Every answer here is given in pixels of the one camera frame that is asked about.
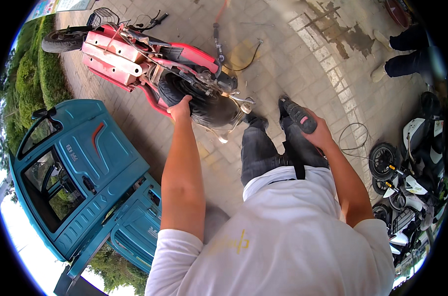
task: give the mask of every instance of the black backpack strap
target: black backpack strap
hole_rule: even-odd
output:
[[[304,170],[304,163],[293,149],[293,146],[288,142],[283,142],[283,147],[285,148],[285,153],[288,156],[289,160],[294,166],[294,172],[296,173],[296,178],[298,180],[304,180],[306,177],[306,172]]]

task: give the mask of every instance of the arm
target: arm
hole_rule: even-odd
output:
[[[321,148],[328,159],[346,223],[354,227],[362,220],[373,219],[369,194],[356,171],[332,139],[326,121],[311,110],[306,110],[314,117],[318,127],[316,127],[314,133],[305,134],[302,132],[302,134],[313,145]]]
[[[161,177],[161,229],[182,230],[203,241],[206,202],[201,161],[191,127],[190,100],[191,96],[185,96],[168,108],[176,124]]]

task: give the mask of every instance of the sneaker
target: sneaker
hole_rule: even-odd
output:
[[[267,127],[268,127],[268,120],[265,117],[258,116],[257,114],[255,114],[254,111],[251,111],[249,114],[246,114],[242,118],[242,121],[245,122],[246,124],[251,124],[251,122],[254,121],[254,120],[261,120],[261,121],[263,121],[263,125],[264,125],[265,129],[267,129]]]
[[[370,74],[370,78],[372,78],[373,82],[379,82],[386,74],[385,63],[383,63]]]
[[[278,109],[280,109],[280,127],[283,129],[283,118],[290,116],[288,112],[286,112],[285,108],[283,108],[282,99],[290,99],[287,95],[282,95],[278,98]]]
[[[378,42],[383,44],[388,51],[393,51],[393,48],[390,46],[390,40],[388,40],[381,32],[374,30],[374,37]]]

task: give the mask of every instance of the sign board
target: sign board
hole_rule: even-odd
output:
[[[26,21],[61,11],[89,10],[94,2],[95,0],[41,0],[35,5]]]

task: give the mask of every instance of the jeans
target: jeans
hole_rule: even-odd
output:
[[[290,119],[282,119],[286,141],[290,143],[305,165],[329,168],[328,161],[316,147],[301,135],[301,129]],[[245,186],[250,180],[272,169],[292,165],[287,156],[280,155],[265,132],[265,124],[260,118],[249,123],[242,137],[242,175],[240,180]]]
[[[415,25],[396,37],[390,36],[390,46],[399,51],[415,51],[409,55],[398,55],[388,60],[385,63],[385,72],[388,76],[398,77],[413,73],[425,74],[431,71],[428,37],[422,26]]]

